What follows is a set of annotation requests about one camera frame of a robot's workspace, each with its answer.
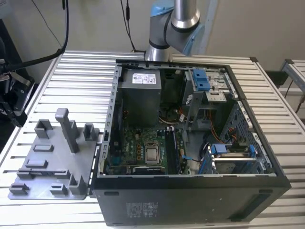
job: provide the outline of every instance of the gray plastic holder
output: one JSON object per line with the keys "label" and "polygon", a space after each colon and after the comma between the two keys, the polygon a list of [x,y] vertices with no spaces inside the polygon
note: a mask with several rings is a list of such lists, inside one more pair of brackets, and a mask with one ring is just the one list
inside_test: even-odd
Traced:
{"label": "gray plastic holder", "polygon": [[68,119],[68,109],[59,108],[52,126],[40,119],[37,137],[10,187],[10,199],[84,199],[99,129],[93,124],[77,127]]}

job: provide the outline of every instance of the gray plastic peg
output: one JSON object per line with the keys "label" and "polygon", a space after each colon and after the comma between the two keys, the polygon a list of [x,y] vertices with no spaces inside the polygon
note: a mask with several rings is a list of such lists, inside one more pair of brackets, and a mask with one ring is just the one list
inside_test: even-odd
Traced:
{"label": "gray plastic peg", "polygon": [[49,138],[47,130],[52,130],[53,127],[48,119],[39,119],[34,130],[38,138]]}
{"label": "gray plastic peg", "polygon": [[84,134],[84,138],[86,141],[95,141],[96,140],[97,135],[95,133],[93,123],[85,124],[83,134]]}
{"label": "gray plastic peg", "polygon": [[76,142],[76,133],[73,132],[75,128],[71,128],[70,121],[68,119],[69,111],[66,108],[58,108],[55,114],[55,119],[61,124],[62,132],[67,140],[69,148],[72,153],[77,153],[80,149]]}

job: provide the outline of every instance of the white wall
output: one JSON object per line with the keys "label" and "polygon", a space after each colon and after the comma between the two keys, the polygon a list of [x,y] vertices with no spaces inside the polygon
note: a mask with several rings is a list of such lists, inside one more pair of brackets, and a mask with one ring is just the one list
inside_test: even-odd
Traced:
{"label": "white wall", "polygon": [[254,56],[266,70],[305,60],[305,0],[219,0],[206,54]]}
{"label": "white wall", "polygon": [[[23,61],[54,53],[58,44],[30,0],[10,0],[14,12],[4,19]],[[35,0],[49,26],[64,39],[61,0]],[[131,32],[137,49],[149,39],[154,0],[130,0]],[[209,0],[198,0],[202,21]],[[208,55],[255,56],[265,69],[278,70],[285,58],[305,60],[305,0],[219,0]],[[68,49],[130,51],[120,0],[70,0]],[[49,66],[28,71],[38,81]]]}
{"label": "white wall", "polygon": [[[35,0],[48,25],[58,39],[64,40],[65,16],[61,0]],[[154,0],[130,0],[130,29],[138,50],[145,50],[149,41],[150,9]],[[59,45],[48,31],[30,0],[10,0],[13,13],[4,23],[23,61],[54,53]],[[204,22],[209,0],[198,0]],[[67,49],[130,52],[132,47],[122,17],[120,0],[70,0],[70,32]],[[50,63],[28,69],[39,81]]]}

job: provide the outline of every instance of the cable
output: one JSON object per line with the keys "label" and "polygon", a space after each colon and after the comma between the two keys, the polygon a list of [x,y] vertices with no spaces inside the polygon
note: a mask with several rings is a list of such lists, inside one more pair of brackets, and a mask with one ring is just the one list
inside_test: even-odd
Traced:
{"label": "cable", "polygon": [[34,6],[36,7],[36,9],[38,10],[39,14],[41,15],[42,19],[44,20],[44,23],[46,24],[46,26],[48,27],[49,31],[53,34],[54,38],[57,40],[57,43],[59,44],[59,46],[61,47],[61,43],[59,42],[59,40],[57,39],[57,37],[55,36],[55,34],[53,33],[53,31],[50,29],[50,27],[48,26],[48,23],[46,22],[44,16],[42,15],[41,11],[39,10],[38,6],[36,5],[36,3],[34,2],[34,0],[31,0],[34,4]]}
{"label": "cable", "polygon": [[171,123],[171,122],[167,122],[167,121],[161,119],[160,117],[158,117],[158,118],[159,118],[163,123],[168,124],[168,125],[172,125],[172,124],[177,124],[177,123],[178,123],[178,122]]}
{"label": "cable", "polygon": [[122,0],[120,0],[120,1],[121,1],[122,12],[123,12],[123,18],[124,18],[125,29],[126,29],[126,32],[127,32],[128,37],[129,37],[130,43],[132,44],[132,49],[133,49],[134,52],[136,52],[135,46],[134,46],[134,44],[133,44],[133,42],[132,42],[132,38],[131,38],[131,36],[130,36],[130,34],[129,34],[129,32],[128,32],[128,29],[127,29],[127,24],[126,24],[126,19],[125,19],[125,12],[124,12],[123,3],[122,3]]}
{"label": "cable", "polygon": [[299,103],[299,106],[297,106],[295,113],[297,113],[300,110],[301,105],[302,105],[302,103]]}
{"label": "cable", "polygon": [[216,133],[215,130],[214,130],[214,126],[213,126],[213,123],[212,123],[211,110],[210,110],[210,122],[211,122],[211,132],[212,132],[214,138],[215,138],[218,142],[220,142],[220,143],[222,143],[222,144],[225,144],[222,140],[220,140],[220,138],[217,136],[217,133]]}
{"label": "cable", "polygon": [[286,98],[286,96],[287,96],[287,94],[288,94],[288,91],[289,91],[289,89],[290,89],[292,83],[293,83],[293,80],[291,80],[291,82],[290,82],[290,84],[289,84],[289,86],[288,86],[288,88],[287,88],[287,91],[286,91],[286,94],[285,94],[284,98]]}
{"label": "cable", "polygon": [[21,68],[26,68],[29,66],[33,66],[42,62],[50,61],[54,58],[59,57],[61,54],[63,54],[66,50],[67,44],[68,44],[68,37],[69,37],[69,5],[68,5],[68,0],[63,0],[62,1],[62,8],[66,10],[66,36],[65,36],[65,42],[63,46],[57,50],[56,53],[50,55],[50,56],[45,56],[36,60],[32,61],[27,61],[23,63],[17,63],[17,64],[7,64],[4,66],[4,73],[15,71]]}

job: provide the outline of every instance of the aluminum slatted surface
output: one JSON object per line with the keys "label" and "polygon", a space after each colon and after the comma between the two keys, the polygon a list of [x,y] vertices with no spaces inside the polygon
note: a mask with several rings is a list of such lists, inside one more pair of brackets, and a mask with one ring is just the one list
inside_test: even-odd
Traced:
{"label": "aluminum slatted surface", "polygon": [[[0,154],[0,225],[11,228],[104,228],[96,199],[83,201],[9,200],[8,188],[35,138],[34,127],[40,118],[54,115],[67,107],[69,118],[79,125],[93,122],[104,128],[105,114],[115,59],[141,59],[142,54],[66,52],[55,60],[41,82],[29,118]],[[206,228],[303,229],[305,227],[305,132],[300,120],[291,113],[259,64],[249,58],[195,56],[173,57],[175,62],[229,64],[233,69],[256,118],[266,134],[277,159],[291,181],[292,189],[275,201],[250,224],[206,225]],[[165,226],[164,228],[202,228],[203,225]]]}

